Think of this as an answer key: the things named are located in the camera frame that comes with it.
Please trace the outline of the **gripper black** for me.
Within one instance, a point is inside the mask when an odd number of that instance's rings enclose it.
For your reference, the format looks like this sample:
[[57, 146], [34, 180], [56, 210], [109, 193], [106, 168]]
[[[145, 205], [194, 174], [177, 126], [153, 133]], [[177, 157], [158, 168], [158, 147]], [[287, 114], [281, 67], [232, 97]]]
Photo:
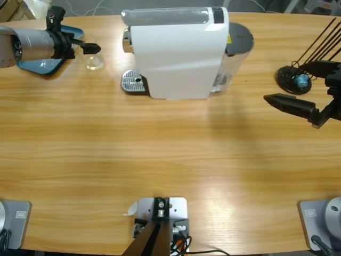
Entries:
[[101, 51], [101, 47], [96, 43], [85, 43], [82, 40], [75, 39], [73, 33], [51, 31], [50, 37], [54, 43], [52, 59], [74, 59], [75, 52], [72, 48], [72, 44], [80, 45], [83, 54], [97, 54]]
[[333, 97], [330, 104], [320, 111], [314, 102], [300, 100], [286, 94], [269, 94], [264, 100], [281, 112], [306, 119], [319, 129], [329, 119], [340, 120], [340, 75], [330, 75], [340, 69], [340, 62], [315, 60], [303, 64], [303, 70], [315, 77], [325, 78], [327, 95]]

